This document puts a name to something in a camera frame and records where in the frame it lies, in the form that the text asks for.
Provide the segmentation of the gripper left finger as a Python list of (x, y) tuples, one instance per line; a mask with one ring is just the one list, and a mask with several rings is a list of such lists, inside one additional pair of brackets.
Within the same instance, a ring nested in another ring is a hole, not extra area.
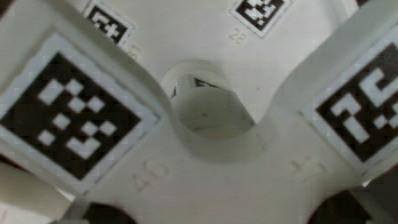
[(52, 224), (139, 224), (126, 212), (114, 206), (77, 200), (64, 216)]

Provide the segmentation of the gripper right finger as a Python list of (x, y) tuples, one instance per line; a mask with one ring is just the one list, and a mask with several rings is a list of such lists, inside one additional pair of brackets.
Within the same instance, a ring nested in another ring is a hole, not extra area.
[(306, 224), (398, 224), (398, 219), (366, 189), (356, 187), (325, 199)]

